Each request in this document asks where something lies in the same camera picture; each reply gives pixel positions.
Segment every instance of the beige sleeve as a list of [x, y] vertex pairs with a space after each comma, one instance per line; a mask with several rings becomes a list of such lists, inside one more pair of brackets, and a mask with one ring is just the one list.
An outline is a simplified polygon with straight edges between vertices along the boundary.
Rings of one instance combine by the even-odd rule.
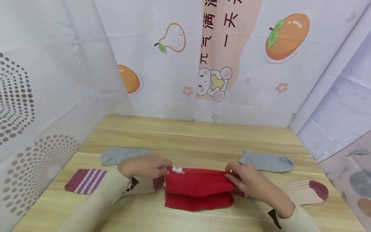
[[93, 231], [102, 212], [113, 205], [130, 184], [131, 180], [124, 177], [117, 167], [114, 167], [107, 172], [90, 197], [70, 215], [57, 231]]
[[285, 232], [320, 232], [317, 223], [300, 205], [295, 205], [291, 217], [282, 219], [277, 212], [276, 217]]

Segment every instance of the pear print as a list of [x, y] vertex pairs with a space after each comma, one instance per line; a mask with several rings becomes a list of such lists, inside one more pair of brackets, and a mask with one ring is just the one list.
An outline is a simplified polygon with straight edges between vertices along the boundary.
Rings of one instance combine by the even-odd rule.
[[170, 48], [175, 52], [182, 52], [186, 47], [186, 35], [182, 26], [178, 23], [170, 23], [167, 26], [165, 36], [155, 43], [158, 49], [163, 53], [167, 53], [166, 48]]

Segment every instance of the sock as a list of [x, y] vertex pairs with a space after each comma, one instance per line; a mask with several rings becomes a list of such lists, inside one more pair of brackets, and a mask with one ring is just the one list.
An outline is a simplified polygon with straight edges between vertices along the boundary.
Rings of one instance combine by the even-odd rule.
[[244, 151], [239, 163], [252, 163], [257, 169], [272, 172], [287, 172], [294, 168], [294, 161], [276, 154], [255, 154]]
[[146, 156], [149, 154], [151, 154], [151, 152], [144, 149], [112, 147], [105, 153], [101, 154], [101, 163], [106, 166], [117, 165], [121, 160], [126, 160], [136, 156]]
[[[100, 169], [79, 169], [65, 185], [65, 190], [77, 194], [91, 194], [98, 187], [107, 171]], [[133, 177], [131, 186], [126, 189], [121, 197], [154, 192], [164, 185], [165, 178], [144, 179]]]
[[165, 206], [173, 209], [198, 211], [229, 207], [234, 202], [235, 189], [224, 175], [225, 171], [168, 167], [165, 177]]
[[[297, 205], [321, 203], [328, 197], [327, 187], [314, 180], [297, 181], [280, 188], [284, 190], [293, 203]], [[239, 189], [234, 189], [233, 193], [239, 196], [247, 196]]]

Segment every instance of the hand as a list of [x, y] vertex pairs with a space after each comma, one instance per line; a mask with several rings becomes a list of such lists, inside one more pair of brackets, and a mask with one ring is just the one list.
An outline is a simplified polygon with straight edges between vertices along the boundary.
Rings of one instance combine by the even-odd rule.
[[155, 179], [160, 176], [168, 175], [169, 171], [166, 170], [166, 167], [172, 165], [173, 163], [169, 160], [157, 154], [152, 154], [123, 160], [119, 163], [117, 168], [119, 172], [127, 178], [138, 176]]
[[287, 194], [252, 164], [229, 163], [225, 170], [232, 171], [232, 174], [226, 174], [225, 177], [239, 190], [270, 205], [282, 218], [288, 218], [294, 212], [295, 205]]

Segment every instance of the wooden table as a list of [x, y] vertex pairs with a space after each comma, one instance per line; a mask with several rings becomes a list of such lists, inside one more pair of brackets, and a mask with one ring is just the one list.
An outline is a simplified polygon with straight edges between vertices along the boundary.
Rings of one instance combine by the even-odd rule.
[[[238, 161], [244, 150], [288, 156], [296, 164], [293, 171], [265, 174], [278, 185], [316, 180], [328, 187], [326, 202], [304, 206], [322, 232], [365, 231], [289, 129], [118, 115], [103, 119], [14, 231], [55, 231], [88, 197], [66, 192], [64, 185], [77, 169], [111, 169], [100, 164], [99, 156], [112, 146], [149, 149], [174, 166], [219, 170]], [[196, 213], [169, 209], [164, 207], [164, 190], [160, 190], [122, 198], [102, 216], [95, 231], [280, 231], [268, 216], [269, 210], [262, 202], [238, 196], [226, 209]]]

